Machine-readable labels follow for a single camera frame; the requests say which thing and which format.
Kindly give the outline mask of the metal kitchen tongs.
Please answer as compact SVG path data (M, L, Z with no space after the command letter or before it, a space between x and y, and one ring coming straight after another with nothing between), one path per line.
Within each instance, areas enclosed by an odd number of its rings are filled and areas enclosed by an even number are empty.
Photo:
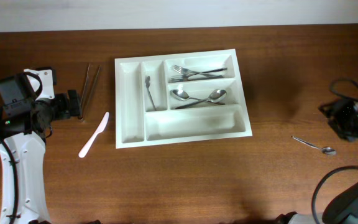
M81 99L80 99L80 109L81 109L81 114L79 115L78 119L80 121L83 121L85 119L85 113L88 107L88 104L90 102L91 96L94 92L94 89L96 87L98 78L99 78L99 73L101 70L101 65L98 66L98 69L96 70L96 73L94 75L93 78L90 77L90 64L88 64L87 69L86 69L86 75L85 75L85 82L83 85L83 91L81 94Z

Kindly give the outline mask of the white plastic knife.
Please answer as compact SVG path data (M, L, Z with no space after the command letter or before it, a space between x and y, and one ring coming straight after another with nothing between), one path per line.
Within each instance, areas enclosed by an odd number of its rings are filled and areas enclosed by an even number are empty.
M109 120L109 112L105 112L100 124L96 128L95 132L92 134L92 136L89 138L89 140L86 142L86 144L82 147L82 149L78 153L79 158L84 158L87 153L89 152L90 148L92 147L95 139L97 138L98 134L102 133L108 123Z

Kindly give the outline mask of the small silver teaspoon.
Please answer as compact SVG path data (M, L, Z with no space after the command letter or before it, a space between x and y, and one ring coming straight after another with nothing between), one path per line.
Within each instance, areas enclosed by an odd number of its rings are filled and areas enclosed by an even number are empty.
M153 100L151 92L150 92L150 81L151 81L150 77L146 76L145 77L145 87L146 87L146 90L147 90L147 93L148 93L148 96L149 96L149 100L150 100L150 102L152 104L152 107L153 107L154 111L156 111L157 108L155 106L154 100Z
M296 136L292 136L291 138L296 140L296 141L298 141L298 142L300 142L300 143L302 143L302 144L305 144L305 145L307 145L309 147L312 147L314 149L318 149L325 155L335 156L337 154L336 150L331 148L331 147L327 147L327 146L326 147L318 147L318 146L316 146L316 145L314 145L314 144L312 144L310 142L307 142L307 141L305 141L303 139L300 139L300 138L298 138Z

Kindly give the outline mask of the large silver spoon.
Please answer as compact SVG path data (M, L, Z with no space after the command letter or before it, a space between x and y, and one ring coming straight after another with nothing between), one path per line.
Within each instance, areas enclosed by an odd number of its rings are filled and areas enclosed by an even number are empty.
M197 105L199 103L204 103L204 102L212 102L212 103L219 103L221 100L223 100L226 95L227 92L225 90L214 90L207 98L201 100L201 99L196 99L191 97L187 92L185 92L184 90L172 90L170 92L170 94L181 101L187 101L187 100L195 100L195 102L192 102L190 104L188 104L188 106L193 106L193 105Z
M186 96L187 98L190 97L188 95L188 93L183 90L173 90L172 93L174 96L177 96L180 99L182 99L184 96ZM213 90L207 98L205 98L203 100L198 100L198 101L195 101L192 103L188 103L187 105L178 106L178 107L176 107L176 110L189 108L191 106L194 106L194 105L197 105L200 103L204 103L204 102L219 103L221 100L223 100L226 97L226 95L227 95L226 90Z

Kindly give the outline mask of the silver fork dark handle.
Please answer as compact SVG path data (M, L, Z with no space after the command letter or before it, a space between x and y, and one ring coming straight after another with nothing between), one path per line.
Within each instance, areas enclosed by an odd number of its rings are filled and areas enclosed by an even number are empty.
M227 70L227 68L218 68L218 69L208 70L208 71L204 71L204 72L196 72L194 70L190 70L190 69L178 66L178 65L173 65L172 68L175 72L178 72L179 74L182 74L182 75L198 75L198 74L204 74L204 73L223 72L223 71Z

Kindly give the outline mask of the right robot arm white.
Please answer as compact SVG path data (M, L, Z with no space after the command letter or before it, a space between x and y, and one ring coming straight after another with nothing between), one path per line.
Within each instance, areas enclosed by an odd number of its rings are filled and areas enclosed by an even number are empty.
M329 119L328 124L341 139L358 139L358 100L337 100L321 105L319 110ZM339 167L319 181L311 198L311 215L296 212L281 214L274 223L358 223L358 182L334 197L322 215L316 212L317 196L324 183L334 174L347 170L358 170L358 166Z

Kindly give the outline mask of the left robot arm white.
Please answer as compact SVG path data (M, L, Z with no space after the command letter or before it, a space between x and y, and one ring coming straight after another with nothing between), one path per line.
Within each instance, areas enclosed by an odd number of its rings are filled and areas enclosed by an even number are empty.
M25 69L0 80L0 223L50 223L43 175L52 122L82 115L76 90L56 94L55 70Z

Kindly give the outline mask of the white cutlery tray organizer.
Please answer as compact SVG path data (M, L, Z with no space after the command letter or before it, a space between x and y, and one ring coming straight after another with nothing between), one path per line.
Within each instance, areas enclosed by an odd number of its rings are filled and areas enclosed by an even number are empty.
M215 50L185 54L156 55L115 59L116 148L154 146L252 135L250 118L242 87L236 51ZM227 68L223 72L204 73L224 78L169 83L182 75L178 65L196 72ZM145 87L149 76L154 111ZM172 90L184 90L191 97L207 98L213 90L226 90L219 103L204 102L176 110L195 100L174 98Z

